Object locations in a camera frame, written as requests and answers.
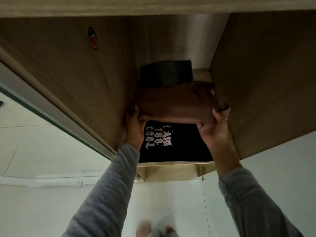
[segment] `hand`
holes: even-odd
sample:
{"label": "hand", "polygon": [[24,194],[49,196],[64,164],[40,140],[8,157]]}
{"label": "hand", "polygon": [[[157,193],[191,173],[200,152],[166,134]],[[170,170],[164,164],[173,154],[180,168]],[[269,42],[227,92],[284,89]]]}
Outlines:
{"label": "hand", "polygon": [[139,108],[135,106],[134,113],[130,116],[126,113],[125,119],[125,129],[126,129],[126,139],[124,143],[130,144],[136,150],[140,151],[140,147],[144,141],[144,128],[146,121],[138,120]]}
{"label": "hand", "polygon": [[212,114],[217,123],[197,124],[200,135],[212,152],[215,148],[228,145],[228,124],[223,116],[212,108]]}

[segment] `gray sleeve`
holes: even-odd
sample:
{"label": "gray sleeve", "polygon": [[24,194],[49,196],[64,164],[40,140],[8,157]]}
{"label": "gray sleeve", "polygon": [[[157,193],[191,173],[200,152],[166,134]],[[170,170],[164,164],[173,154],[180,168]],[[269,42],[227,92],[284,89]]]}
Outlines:
{"label": "gray sleeve", "polygon": [[124,144],[62,237],[121,236],[138,161],[139,152]]}
{"label": "gray sleeve", "polygon": [[302,236],[249,170],[240,167],[224,174],[219,188],[240,236]]}

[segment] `brown folded shirt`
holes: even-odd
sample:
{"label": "brown folded shirt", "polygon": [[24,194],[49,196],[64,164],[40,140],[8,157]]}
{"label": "brown folded shirt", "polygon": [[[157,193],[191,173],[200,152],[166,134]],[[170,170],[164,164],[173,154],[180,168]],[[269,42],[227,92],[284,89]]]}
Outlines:
{"label": "brown folded shirt", "polygon": [[137,89],[133,103],[142,119],[167,123],[215,123],[214,107],[227,120],[230,108],[215,85],[193,81],[174,87]]}

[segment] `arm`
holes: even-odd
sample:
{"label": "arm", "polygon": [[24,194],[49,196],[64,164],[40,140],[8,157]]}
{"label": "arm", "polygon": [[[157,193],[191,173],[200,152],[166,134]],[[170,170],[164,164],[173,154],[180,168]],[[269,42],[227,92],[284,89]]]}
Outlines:
{"label": "arm", "polygon": [[121,236],[127,206],[144,140],[145,123],[138,122],[138,108],[126,118],[127,137],[116,157],[94,186],[62,237]]}
{"label": "arm", "polygon": [[228,125],[212,109],[217,124],[198,125],[200,134],[213,156],[219,187],[239,235],[299,237],[302,234],[287,219],[257,180],[239,163],[228,141]]}

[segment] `round sticker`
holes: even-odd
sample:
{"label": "round sticker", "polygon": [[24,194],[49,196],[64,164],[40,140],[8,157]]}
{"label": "round sticker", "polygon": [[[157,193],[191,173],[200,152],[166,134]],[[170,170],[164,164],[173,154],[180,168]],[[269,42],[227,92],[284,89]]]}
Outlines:
{"label": "round sticker", "polygon": [[92,27],[88,28],[88,36],[89,36],[91,46],[93,47],[93,49],[97,50],[98,49],[97,34],[95,33]]}

